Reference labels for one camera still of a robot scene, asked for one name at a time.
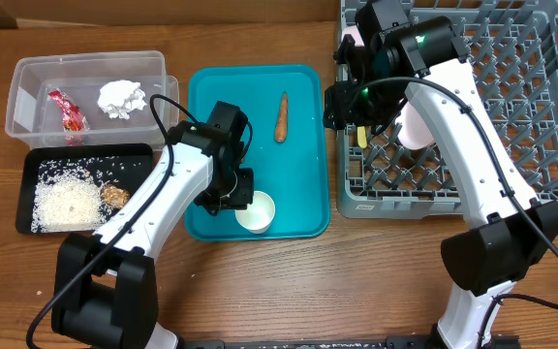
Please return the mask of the yellow plastic spoon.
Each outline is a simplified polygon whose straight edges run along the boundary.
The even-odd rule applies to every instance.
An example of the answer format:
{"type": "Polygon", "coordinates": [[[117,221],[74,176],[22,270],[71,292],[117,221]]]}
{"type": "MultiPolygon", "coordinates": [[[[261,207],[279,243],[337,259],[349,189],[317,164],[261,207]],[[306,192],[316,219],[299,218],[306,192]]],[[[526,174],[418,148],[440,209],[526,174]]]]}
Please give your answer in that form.
{"type": "Polygon", "coordinates": [[[357,145],[360,148],[366,148],[368,146],[366,129],[364,126],[358,126],[356,128],[356,139],[357,139],[357,145]]]}

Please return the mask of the white cup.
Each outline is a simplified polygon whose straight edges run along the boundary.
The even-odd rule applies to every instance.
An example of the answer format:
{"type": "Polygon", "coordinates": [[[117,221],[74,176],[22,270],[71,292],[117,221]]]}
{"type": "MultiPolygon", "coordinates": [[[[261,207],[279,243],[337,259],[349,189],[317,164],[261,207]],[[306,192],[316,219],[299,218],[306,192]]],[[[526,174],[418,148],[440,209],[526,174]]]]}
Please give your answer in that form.
{"type": "Polygon", "coordinates": [[[255,191],[251,204],[243,210],[237,210],[234,215],[236,222],[252,234],[265,233],[274,217],[275,203],[272,198],[262,191],[255,191]]]}

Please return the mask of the large white plate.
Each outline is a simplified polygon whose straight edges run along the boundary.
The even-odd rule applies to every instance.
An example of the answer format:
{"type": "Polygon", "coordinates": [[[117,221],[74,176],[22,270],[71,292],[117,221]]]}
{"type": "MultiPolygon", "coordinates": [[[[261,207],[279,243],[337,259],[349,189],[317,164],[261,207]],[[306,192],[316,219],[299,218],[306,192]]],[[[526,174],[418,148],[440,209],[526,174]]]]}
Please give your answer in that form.
{"type": "Polygon", "coordinates": [[[400,127],[398,140],[410,150],[423,149],[436,142],[430,131],[431,118],[423,116],[410,102],[395,119],[395,125],[400,127]]]}

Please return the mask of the brown carrot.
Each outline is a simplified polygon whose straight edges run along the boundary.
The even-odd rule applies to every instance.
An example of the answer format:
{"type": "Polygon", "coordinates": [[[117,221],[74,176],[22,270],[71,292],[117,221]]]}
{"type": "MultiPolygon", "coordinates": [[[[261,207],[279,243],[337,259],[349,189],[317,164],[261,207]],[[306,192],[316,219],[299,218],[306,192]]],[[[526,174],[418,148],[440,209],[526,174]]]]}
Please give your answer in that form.
{"type": "Polygon", "coordinates": [[[286,92],[283,92],[274,135],[278,143],[283,143],[288,136],[288,109],[288,95],[286,92]]]}

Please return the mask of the pink bowl with rice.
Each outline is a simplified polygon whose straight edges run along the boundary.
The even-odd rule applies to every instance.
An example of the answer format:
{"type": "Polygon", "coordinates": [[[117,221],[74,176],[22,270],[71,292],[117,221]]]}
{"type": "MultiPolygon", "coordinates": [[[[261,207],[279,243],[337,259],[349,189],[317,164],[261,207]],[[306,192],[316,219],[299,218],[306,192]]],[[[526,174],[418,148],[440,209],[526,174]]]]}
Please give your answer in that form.
{"type": "Polygon", "coordinates": [[[346,26],[342,30],[340,44],[342,47],[364,48],[364,42],[358,28],[355,25],[346,26]]]}

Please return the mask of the brown food scrap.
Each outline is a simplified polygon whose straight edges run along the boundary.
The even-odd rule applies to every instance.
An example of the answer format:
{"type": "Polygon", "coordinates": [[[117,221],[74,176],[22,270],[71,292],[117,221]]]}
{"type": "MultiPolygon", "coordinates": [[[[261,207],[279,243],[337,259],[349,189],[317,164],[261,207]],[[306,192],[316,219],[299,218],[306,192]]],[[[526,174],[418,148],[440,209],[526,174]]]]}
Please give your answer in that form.
{"type": "Polygon", "coordinates": [[[110,207],[121,209],[130,200],[130,193],[122,188],[118,188],[113,184],[106,184],[101,189],[102,201],[110,207]]]}

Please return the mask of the white napkin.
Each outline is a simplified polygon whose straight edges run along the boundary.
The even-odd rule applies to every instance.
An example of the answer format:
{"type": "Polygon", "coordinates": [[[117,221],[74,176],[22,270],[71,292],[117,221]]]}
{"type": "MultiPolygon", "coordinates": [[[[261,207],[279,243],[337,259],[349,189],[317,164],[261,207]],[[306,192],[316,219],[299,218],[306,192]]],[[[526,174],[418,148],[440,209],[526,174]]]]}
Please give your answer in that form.
{"type": "Polygon", "coordinates": [[[125,79],[108,82],[100,88],[97,104],[110,119],[130,118],[132,111],[142,111],[147,103],[140,83],[125,79]]]}

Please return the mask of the red snack wrapper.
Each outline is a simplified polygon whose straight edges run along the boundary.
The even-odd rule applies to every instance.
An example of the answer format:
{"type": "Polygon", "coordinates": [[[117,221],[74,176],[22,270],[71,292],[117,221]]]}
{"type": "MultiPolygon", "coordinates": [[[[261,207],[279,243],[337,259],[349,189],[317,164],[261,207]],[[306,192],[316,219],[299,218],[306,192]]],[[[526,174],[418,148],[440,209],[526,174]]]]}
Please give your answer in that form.
{"type": "Polygon", "coordinates": [[[86,116],[67,94],[60,89],[54,89],[48,93],[48,97],[62,111],[62,125],[66,133],[90,130],[86,116]]]}

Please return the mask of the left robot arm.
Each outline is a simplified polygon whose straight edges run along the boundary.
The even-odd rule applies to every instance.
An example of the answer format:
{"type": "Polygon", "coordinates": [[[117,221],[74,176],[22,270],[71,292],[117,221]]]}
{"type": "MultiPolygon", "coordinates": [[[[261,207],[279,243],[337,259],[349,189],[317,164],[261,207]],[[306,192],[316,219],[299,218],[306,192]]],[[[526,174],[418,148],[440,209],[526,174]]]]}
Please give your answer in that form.
{"type": "Polygon", "coordinates": [[[180,348],[158,321],[155,264],[189,205],[215,215],[253,201],[254,172],[241,165],[252,126],[237,106],[218,102],[206,121],[163,132],[166,145],[133,197],[92,235],[62,242],[54,296],[55,333],[93,348],[180,348]]]}

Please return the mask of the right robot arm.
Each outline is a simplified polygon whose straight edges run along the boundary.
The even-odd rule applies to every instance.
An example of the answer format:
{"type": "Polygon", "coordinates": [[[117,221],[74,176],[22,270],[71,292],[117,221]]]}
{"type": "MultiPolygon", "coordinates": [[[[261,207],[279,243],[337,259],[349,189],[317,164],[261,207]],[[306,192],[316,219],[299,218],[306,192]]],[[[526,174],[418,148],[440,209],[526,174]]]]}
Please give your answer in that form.
{"type": "Polygon", "coordinates": [[[452,279],[426,348],[492,347],[504,297],[558,235],[558,204],[541,203],[503,147],[479,96],[469,51],[446,16],[412,23],[397,1],[356,12],[334,60],[348,78],[325,91],[324,125],[386,128],[414,112],[403,144],[435,144],[461,200],[467,231],[441,244],[452,279]]]}

